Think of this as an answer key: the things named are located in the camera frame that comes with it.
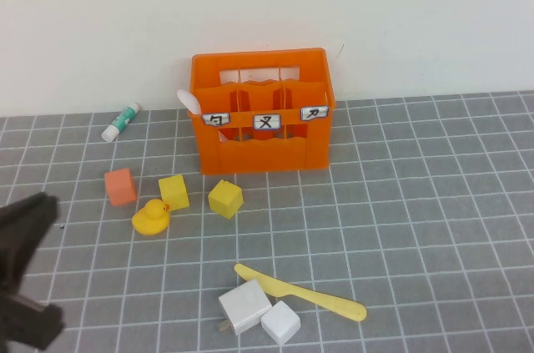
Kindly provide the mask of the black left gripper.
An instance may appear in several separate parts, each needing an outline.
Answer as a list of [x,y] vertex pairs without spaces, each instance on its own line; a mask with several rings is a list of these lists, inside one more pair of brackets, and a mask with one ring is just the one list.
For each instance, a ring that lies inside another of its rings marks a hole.
[[15,341],[46,350],[64,328],[63,309],[18,295],[37,247],[58,217],[58,198],[39,192],[1,208],[1,349]]

